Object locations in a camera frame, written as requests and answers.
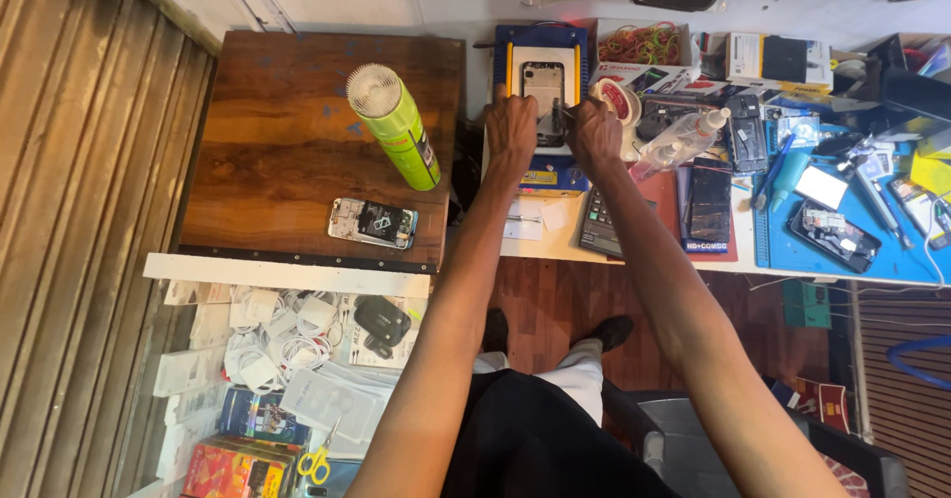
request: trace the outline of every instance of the tape roll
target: tape roll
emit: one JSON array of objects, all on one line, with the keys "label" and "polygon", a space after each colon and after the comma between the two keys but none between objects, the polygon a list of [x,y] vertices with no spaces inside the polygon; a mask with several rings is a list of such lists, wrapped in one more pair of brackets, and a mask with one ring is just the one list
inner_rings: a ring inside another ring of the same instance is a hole
[{"label": "tape roll", "polygon": [[597,84],[594,84],[591,96],[607,103],[621,121],[621,125],[625,127],[641,118],[640,99],[611,78],[598,80]]}]

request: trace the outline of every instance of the chair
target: chair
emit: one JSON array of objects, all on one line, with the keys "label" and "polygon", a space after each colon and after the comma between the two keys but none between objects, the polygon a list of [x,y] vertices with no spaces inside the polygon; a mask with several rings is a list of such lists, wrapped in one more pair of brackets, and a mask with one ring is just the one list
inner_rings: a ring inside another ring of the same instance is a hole
[{"label": "chair", "polygon": [[[739,497],[687,395],[678,390],[626,392],[607,379],[604,409],[631,440],[632,451],[684,498]],[[815,449],[865,478],[872,498],[906,498],[908,482],[897,457],[787,408]],[[743,415],[737,415],[737,422]]]}]

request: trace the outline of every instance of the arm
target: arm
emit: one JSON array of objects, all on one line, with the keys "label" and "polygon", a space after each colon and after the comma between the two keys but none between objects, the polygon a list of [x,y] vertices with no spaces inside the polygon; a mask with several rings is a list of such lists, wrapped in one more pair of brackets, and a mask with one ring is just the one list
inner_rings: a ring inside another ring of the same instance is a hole
[{"label": "arm", "polygon": [[416,498],[442,490],[485,329],[502,228],[534,152],[537,110],[534,98],[506,98],[504,86],[495,89],[486,115],[489,167],[348,497]]},{"label": "arm", "polygon": [[746,357],[730,319],[618,157],[621,124],[607,105],[574,109],[569,144],[601,190],[634,292],[660,351],[687,387],[733,482],[747,497],[846,496]]}]

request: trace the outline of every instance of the black calculator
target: black calculator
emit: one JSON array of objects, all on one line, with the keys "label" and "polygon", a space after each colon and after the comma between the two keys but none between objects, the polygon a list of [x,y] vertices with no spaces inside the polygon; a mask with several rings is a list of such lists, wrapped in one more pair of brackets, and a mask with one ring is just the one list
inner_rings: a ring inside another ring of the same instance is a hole
[{"label": "black calculator", "polygon": [[[648,201],[648,204],[652,209],[657,206],[654,201]],[[612,226],[611,212],[608,212],[608,206],[605,205],[601,192],[594,186],[588,193],[587,208],[588,210],[581,214],[584,223],[581,225],[578,247],[623,258],[621,244],[618,243],[617,234],[614,233]]]}]

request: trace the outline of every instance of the wooden desk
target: wooden desk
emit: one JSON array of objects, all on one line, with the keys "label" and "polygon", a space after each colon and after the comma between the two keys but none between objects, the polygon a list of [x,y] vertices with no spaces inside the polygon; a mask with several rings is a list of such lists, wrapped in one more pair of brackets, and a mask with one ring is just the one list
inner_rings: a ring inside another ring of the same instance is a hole
[{"label": "wooden desk", "polygon": [[[417,102],[442,171],[430,191],[406,184],[346,101],[347,76],[370,62],[395,70]],[[229,31],[180,252],[350,268],[385,261],[387,270],[433,273],[442,259],[462,72],[462,42],[452,39]],[[331,238],[338,197],[418,211],[413,246]]]}]

